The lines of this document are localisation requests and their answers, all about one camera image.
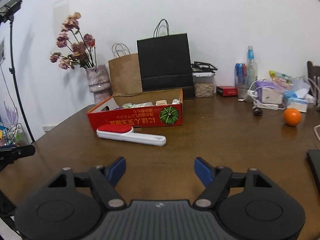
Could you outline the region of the brown paper bag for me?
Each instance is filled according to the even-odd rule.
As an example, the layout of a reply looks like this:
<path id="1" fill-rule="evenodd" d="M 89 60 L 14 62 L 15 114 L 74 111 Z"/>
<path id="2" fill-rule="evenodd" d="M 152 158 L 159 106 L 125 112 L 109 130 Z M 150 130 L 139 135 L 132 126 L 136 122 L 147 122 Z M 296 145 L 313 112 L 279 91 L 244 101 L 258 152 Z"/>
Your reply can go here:
<path id="1" fill-rule="evenodd" d="M 131 54 L 123 43 L 112 46 L 114 59 L 108 61 L 113 96 L 132 96 L 143 92 L 138 54 Z"/>

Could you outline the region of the dark wooden chair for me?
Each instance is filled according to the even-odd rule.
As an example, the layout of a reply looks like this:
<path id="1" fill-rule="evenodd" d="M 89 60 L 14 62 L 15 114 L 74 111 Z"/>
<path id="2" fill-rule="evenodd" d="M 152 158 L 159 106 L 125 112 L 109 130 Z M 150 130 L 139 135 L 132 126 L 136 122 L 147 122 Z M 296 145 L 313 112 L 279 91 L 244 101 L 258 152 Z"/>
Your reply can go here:
<path id="1" fill-rule="evenodd" d="M 311 61 L 307 62 L 308 81 L 310 82 L 311 92 L 319 106 L 319 72 L 320 66 L 314 65 Z"/>

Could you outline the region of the beige square jar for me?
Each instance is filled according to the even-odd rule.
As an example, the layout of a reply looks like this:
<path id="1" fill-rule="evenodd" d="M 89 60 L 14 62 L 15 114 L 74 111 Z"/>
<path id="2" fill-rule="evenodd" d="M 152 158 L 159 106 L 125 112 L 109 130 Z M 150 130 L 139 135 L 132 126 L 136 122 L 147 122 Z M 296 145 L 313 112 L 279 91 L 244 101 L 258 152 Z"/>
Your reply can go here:
<path id="1" fill-rule="evenodd" d="M 162 105 L 167 105 L 167 101 L 166 100 L 158 100 L 158 101 L 156 101 L 156 106 L 162 106 Z"/>

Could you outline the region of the red cardboard box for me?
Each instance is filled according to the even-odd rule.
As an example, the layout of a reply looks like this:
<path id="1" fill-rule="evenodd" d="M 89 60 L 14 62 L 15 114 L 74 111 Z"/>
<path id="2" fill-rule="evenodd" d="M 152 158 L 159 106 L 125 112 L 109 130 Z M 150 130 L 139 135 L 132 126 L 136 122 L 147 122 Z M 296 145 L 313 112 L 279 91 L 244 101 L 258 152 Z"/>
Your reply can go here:
<path id="1" fill-rule="evenodd" d="M 173 105 L 178 99 L 180 104 Z M 167 105 L 156 106 L 156 101 L 166 100 Z M 132 104 L 152 102 L 152 107 L 130 108 Z M 132 127 L 170 127 L 183 124 L 182 89 L 142 92 L 132 96 L 111 96 L 87 112 L 91 128 L 105 124 Z"/>

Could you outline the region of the clear glass bottle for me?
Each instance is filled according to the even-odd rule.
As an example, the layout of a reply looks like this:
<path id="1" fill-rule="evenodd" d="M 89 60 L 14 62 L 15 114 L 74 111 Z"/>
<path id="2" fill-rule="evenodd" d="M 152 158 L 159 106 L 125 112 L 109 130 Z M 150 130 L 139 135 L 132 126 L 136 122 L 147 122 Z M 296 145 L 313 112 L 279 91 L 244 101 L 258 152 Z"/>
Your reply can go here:
<path id="1" fill-rule="evenodd" d="M 254 58 L 253 47 L 248 46 L 247 63 L 246 63 L 247 84 L 251 84 L 258 79 L 257 64 Z"/>

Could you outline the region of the small black object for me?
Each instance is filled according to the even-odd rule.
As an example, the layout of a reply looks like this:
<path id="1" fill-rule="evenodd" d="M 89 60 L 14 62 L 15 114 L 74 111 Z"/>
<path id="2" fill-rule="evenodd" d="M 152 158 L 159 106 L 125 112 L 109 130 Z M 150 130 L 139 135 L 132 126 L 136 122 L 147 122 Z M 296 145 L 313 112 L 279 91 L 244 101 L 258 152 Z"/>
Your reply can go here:
<path id="1" fill-rule="evenodd" d="M 259 107 L 254 107 L 253 114 L 254 114 L 254 116 L 262 116 L 263 115 L 263 110 L 261 108 L 259 108 Z"/>

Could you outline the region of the purple white tissue pack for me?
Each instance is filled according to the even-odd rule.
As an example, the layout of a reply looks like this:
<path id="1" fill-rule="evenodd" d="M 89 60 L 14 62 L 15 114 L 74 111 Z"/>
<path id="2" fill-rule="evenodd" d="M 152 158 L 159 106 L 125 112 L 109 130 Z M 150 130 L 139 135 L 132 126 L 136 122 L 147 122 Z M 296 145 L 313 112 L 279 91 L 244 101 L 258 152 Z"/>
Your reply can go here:
<path id="1" fill-rule="evenodd" d="M 285 90 L 269 80 L 254 81 L 246 94 L 246 100 L 253 102 L 253 107 L 270 110 L 284 110 L 283 95 Z"/>

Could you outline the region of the small white spray bottle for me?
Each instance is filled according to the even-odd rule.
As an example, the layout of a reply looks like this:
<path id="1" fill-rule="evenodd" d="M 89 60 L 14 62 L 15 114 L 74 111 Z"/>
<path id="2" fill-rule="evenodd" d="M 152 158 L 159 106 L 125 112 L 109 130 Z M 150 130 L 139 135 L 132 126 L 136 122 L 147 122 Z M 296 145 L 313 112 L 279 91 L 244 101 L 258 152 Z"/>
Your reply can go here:
<path id="1" fill-rule="evenodd" d="M 174 99 L 174 100 L 172 101 L 172 104 L 173 104 L 173 105 L 180 104 L 180 101 L 179 101 L 178 99 Z"/>

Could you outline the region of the drinking glass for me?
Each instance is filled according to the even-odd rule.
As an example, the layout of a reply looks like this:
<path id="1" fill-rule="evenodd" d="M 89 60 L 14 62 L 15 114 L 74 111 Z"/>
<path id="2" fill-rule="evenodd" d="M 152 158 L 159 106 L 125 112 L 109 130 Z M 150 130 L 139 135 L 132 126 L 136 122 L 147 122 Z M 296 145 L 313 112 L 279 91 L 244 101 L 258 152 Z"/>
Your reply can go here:
<path id="1" fill-rule="evenodd" d="M 247 94 L 247 91 L 249 89 L 248 85 L 238 85 L 236 88 L 238 91 L 238 100 L 245 101 L 248 96 Z"/>

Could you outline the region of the large white labelled bottle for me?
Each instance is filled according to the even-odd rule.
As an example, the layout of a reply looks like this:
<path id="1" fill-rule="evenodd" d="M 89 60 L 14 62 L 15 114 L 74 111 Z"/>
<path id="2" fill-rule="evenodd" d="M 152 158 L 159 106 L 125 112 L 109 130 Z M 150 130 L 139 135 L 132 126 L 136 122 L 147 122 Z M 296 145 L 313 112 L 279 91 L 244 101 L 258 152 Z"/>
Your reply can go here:
<path id="1" fill-rule="evenodd" d="M 132 104 L 130 108 L 140 108 L 140 107 L 152 107 L 152 102 L 144 102 L 144 103 L 138 103 L 138 104 Z"/>

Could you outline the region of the white red lint brush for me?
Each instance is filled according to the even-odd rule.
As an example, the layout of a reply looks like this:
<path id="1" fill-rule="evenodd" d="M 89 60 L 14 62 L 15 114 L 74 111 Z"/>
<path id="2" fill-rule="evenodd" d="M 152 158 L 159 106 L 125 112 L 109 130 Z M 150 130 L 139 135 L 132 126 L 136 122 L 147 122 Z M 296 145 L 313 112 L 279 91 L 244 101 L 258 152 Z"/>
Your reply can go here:
<path id="1" fill-rule="evenodd" d="M 167 139 L 163 135 L 136 133 L 130 125 L 106 124 L 96 130 L 97 136 L 103 139 L 134 142 L 138 144 L 164 146 Z"/>

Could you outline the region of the studio light on stand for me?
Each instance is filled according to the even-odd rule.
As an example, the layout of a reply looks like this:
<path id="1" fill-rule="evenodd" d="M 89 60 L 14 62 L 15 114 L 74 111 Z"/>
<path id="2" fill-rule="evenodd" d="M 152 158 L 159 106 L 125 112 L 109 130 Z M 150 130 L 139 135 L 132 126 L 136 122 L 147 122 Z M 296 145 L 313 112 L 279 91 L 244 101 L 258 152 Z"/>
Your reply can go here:
<path id="1" fill-rule="evenodd" d="M 27 129 L 28 135 L 30 137 L 30 143 L 33 144 L 35 142 L 33 133 L 30 129 L 27 117 L 25 115 L 25 111 L 22 105 L 22 100 L 20 96 L 20 91 L 18 88 L 17 77 L 16 77 L 16 68 L 14 63 L 14 54 L 13 54 L 13 27 L 15 14 L 21 9 L 23 1 L 22 0 L 9 0 L 1 7 L 1 24 L 5 24 L 9 22 L 9 52 L 10 52 L 10 68 L 9 72 L 13 79 L 14 90 L 17 98 L 17 103 L 20 109 L 20 113 Z"/>

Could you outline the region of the dried pink roses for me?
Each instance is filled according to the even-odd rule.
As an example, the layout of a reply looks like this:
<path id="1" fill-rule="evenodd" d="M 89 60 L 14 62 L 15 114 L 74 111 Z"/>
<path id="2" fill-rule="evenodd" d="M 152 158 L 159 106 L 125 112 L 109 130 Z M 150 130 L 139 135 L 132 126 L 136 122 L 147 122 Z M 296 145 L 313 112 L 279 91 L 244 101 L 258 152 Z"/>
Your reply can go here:
<path id="1" fill-rule="evenodd" d="M 94 69 L 97 67 L 95 38 L 91 34 L 82 34 L 79 20 L 81 14 L 68 15 L 61 25 L 56 38 L 59 51 L 50 54 L 49 61 L 57 63 L 59 68 L 68 70 L 75 67 Z"/>

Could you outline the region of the blue drink can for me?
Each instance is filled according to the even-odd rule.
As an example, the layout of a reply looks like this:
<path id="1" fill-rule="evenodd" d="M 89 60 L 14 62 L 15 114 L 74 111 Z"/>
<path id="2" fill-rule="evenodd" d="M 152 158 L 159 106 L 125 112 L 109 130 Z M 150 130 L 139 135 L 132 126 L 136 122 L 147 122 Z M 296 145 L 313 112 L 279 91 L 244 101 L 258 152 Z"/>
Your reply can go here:
<path id="1" fill-rule="evenodd" d="M 244 63 L 237 63 L 234 68 L 235 86 L 237 88 L 247 88 L 247 70 Z"/>

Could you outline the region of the blue tissue box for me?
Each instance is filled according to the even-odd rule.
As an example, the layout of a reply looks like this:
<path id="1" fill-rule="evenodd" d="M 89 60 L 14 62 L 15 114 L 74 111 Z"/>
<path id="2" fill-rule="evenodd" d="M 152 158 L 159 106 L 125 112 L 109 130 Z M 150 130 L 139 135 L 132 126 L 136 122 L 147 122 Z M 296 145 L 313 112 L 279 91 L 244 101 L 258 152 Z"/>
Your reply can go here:
<path id="1" fill-rule="evenodd" d="M 295 92 L 287 90 L 284 92 L 283 100 L 286 109 L 294 108 L 301 113 L 306 113 L 308 109 L 308 102 L 297 97 Z"/>

